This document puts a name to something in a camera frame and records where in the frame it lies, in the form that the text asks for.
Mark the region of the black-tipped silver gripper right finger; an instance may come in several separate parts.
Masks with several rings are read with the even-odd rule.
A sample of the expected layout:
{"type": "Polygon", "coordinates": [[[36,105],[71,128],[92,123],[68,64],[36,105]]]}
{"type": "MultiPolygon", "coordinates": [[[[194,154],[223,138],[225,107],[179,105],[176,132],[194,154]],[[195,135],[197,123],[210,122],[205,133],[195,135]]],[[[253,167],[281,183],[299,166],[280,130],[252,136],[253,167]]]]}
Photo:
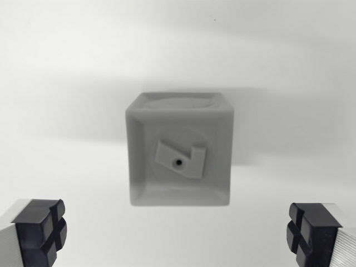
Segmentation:
{"type": "Polygon", "coordinates": [[[355,214],[334,203],[292,203],[289,250],[302,267],[355,266],[355,214]]]}

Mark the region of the black-tipped silver gripper left finger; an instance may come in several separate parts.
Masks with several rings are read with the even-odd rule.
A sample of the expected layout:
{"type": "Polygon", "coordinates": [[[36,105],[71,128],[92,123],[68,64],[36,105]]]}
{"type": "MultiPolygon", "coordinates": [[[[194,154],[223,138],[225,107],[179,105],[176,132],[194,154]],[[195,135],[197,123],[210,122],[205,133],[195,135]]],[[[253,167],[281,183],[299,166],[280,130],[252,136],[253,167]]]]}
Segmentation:
{"type": "Polygon", "coordinates": [[[63,200],[19,199],[1,215],[1,266],[53,266],[66,242],[63,200]]]}

